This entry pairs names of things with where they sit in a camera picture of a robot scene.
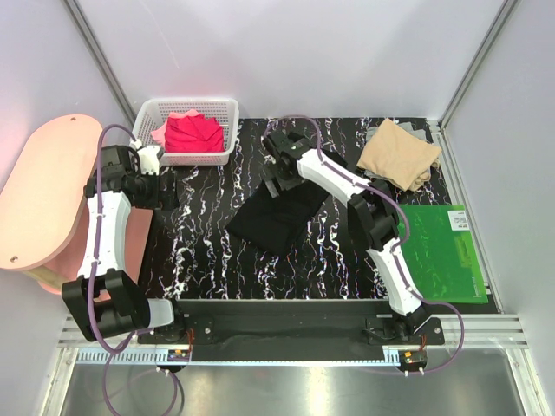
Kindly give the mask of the black daisy t-shirt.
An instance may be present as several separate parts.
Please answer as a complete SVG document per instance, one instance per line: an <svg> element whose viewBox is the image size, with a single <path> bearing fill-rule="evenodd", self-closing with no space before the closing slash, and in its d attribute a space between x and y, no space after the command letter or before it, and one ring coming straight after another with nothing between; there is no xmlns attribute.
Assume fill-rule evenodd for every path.
<svg viewBox="0 0 555 416"><path fill-rule="evenodd" d="M284 256L329 195L321 186L306 181L273 198L266 184L260 183L225 229L273 256Z"/></svg>

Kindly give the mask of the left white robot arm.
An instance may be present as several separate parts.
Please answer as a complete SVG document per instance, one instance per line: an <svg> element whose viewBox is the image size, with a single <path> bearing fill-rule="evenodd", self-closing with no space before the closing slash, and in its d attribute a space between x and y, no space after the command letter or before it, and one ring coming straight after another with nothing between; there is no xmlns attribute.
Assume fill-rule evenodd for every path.
<svg viewBox="0 0 555 416"><path fill-rule="evenodd" d="M187 322L168 300L149 299L126 265L127 223L133 208L171 210L173 185L160 180L160 146L107 146L84 187L88 207L85 255L62 299L84 338L95 341L135 330L157 330L165 341L186 336Z"/></svg>

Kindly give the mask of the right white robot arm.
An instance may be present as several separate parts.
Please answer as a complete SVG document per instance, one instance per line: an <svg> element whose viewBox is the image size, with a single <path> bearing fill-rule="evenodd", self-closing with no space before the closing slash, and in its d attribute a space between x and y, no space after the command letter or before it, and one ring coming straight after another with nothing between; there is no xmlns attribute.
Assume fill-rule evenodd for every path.
<svg viewBox="0 0 555 416"><path fill-rule="evenodd" d="M422 337L431 317L424 307L401 250L399 223L407 219L382 180L368 182L314 147L298 133L266 133L270 155L264 182L273 198L300 185L317 185L347 209L348 233L377 267L388 293L394 336L404 343Z"/></svg>

